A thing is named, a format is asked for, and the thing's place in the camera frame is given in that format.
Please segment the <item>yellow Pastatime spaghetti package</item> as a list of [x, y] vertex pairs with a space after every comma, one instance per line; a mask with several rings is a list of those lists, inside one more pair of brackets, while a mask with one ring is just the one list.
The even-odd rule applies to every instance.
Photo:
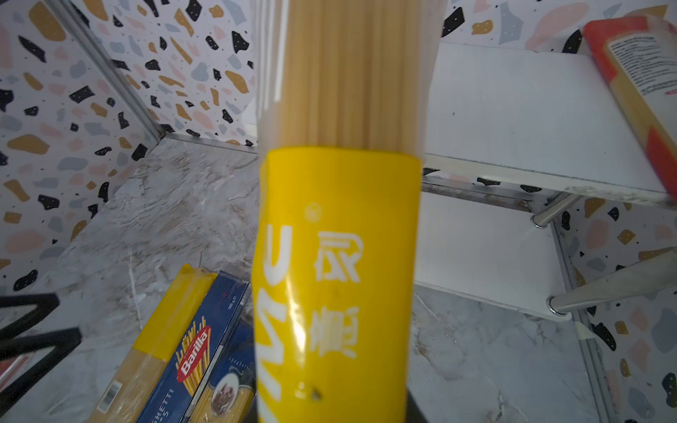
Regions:
[[252, 5], [261, 422], [402, 422], [444, 1]]

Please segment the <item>red spaghetti package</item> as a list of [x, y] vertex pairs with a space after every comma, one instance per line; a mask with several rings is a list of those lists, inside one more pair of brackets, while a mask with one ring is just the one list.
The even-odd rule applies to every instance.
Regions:
[[676, 199], [676, 26], [638, 14], [590, 21], [582, 34], [657, 178]]

